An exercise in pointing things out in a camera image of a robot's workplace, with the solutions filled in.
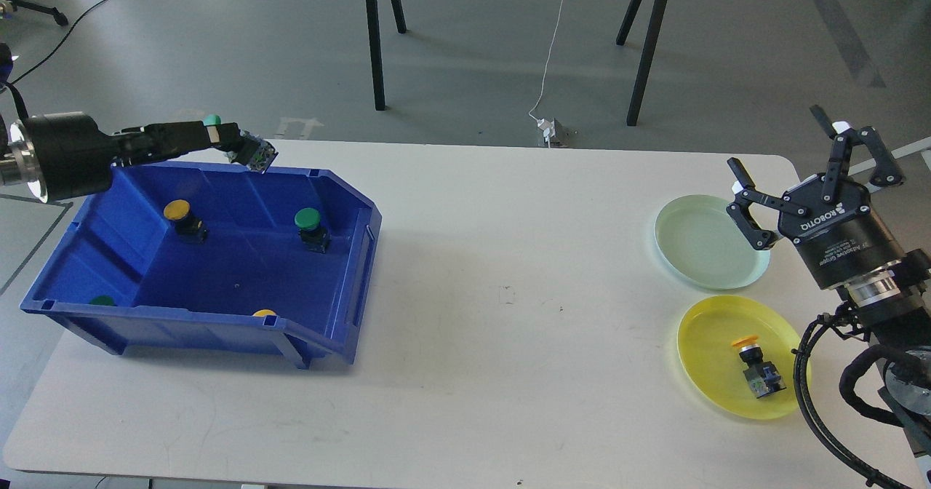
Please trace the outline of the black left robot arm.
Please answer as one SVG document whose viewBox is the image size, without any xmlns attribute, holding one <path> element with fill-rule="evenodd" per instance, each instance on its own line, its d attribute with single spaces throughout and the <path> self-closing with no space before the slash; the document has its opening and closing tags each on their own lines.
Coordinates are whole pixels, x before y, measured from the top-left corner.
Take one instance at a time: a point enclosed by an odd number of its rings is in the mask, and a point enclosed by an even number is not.
<svg viewBox="0 0 931 489">
<path fill-rule="evenodd" d="M 25 186 L 43 203 L 102 193 L 114 167 L 162 163 L 197 151 L 224 153 L 231 163 L 254 163 L 260 140 L 216 116 L 206 122 L 155 123 L 113 134 L 84 112 L 32 115 L 9 80 L 14 60 L 2 44 L 2 88 L 16 111 L 2 121 L 2 185 Z"/>
</svg>

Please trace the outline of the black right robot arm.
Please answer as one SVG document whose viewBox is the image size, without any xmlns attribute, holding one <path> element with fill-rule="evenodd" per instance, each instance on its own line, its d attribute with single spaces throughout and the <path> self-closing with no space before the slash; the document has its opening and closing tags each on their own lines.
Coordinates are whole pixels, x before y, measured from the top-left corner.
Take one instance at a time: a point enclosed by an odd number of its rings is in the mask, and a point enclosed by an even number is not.
<svg viewBox="0 0 931 489">
<path fill-rule="evenodd" d="M 832 145 L 824 171 L 775 196 L 759 191 L 741 160 L 730 158 L 735 186 L 726 212 L 754 250 L 791 242 L 819 289 L 840 297 L 834 313 L 819 314 L 794 349 L 795 398 L 821 445 L 865 485 L 901 488 L 828 429 L 807 369 L 828 331 L 864 342 L 840 374 L 840 397 L 858 415 L 901 429 L 915 458 L 929 460 L 929 254 L 905 251 L 872 207 L 871 188 L 905 183 L 876 129 L 832 121 L 818 105 L 810 110 Z"/>
</svg>

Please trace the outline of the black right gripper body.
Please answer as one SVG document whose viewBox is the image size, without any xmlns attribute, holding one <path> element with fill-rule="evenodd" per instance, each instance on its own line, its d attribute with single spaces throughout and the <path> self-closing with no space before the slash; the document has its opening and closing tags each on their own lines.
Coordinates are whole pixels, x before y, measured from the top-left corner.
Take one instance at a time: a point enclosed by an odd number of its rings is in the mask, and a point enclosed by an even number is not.
<svg viewBox="0 0 931 489">
<path fill-rule="evenodd" d="M 901 261 L 906 254 L 871 206 L 870 191 L 841 180 L 827 202 L 821 175 L 806 178 L 783 194 L 791 204 L 778 218 L 778 233 L 794 244 L 821 290 Z"/>
</svg>

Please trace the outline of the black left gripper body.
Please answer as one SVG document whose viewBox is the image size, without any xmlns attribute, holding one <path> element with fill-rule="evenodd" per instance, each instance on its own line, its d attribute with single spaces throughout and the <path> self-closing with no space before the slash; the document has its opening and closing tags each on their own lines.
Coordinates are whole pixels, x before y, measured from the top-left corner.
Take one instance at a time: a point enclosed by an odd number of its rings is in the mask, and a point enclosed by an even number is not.
<svg viewBox="0 0 931 489">
<path fill-rule="evenodd" d="M 108 135 L 83 112 L 19 119 L 9 128 L 9 149 L 20 182 L 43 203 L 108 190 L 115 164 L 156 163 L 175 155 L 154 131 L 136 127 Z"/>
</svg>

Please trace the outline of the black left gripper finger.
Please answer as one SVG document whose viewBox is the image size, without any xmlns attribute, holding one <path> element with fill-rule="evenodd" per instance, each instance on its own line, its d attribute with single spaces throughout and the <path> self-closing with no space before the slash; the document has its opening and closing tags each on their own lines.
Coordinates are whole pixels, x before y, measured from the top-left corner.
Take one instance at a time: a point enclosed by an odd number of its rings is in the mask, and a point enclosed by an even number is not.
<svg viewBox="0 0 931 489">
<path fill-rule="evenodd" d="M 241 132 L 236 124 L 183 122 L 164 124 L 164 127 L 166 156 L 180 156 L 207 148 L 232 153 L 242 147 Z"/>
</svg>

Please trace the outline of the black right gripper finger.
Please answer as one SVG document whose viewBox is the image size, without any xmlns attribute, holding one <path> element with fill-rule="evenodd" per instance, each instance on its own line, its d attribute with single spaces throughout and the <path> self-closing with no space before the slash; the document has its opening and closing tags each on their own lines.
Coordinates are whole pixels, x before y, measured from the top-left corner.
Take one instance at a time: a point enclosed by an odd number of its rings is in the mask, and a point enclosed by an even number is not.
<svg viewBox="0 0 931 489">
<path fill-rule="evenodd" d="M 778 242 L 780 234 L 773 230 L 762 229 L 758 221 L 752 217 L 751 206 L 759 204 L 759 206 L 782 213 L 787 203 L 775 196 L 758 191 L 745 165 L 738 158 L 731 157 L 726 161 L 726 164 L 728 164 L 736 178 L 736 190 L 733 191 L 734 199 L 726 207 L 728 216 L 731 217 L 738 230 L 748 241 L 749 246 L 754 250 L 771 250 L 775 243 Z"/>
<path fill-rule="evenodd" d="M 845 123 L 836 127 L 821 106 L 812 105 L 810 111 L 819 127 L 834 140 L 822 180 L 820 192 L 822 201 L 835 202 L 840 195 L 842 183 L 848 180 L 852 151 L 858 146 L 866 147 L 875 163 L 870 184 L 884 188 L 905 183 L 906 177 L 900 165 L 887 150 L 875 128 L 854 129 L 850 124 Z"/>
</svg>

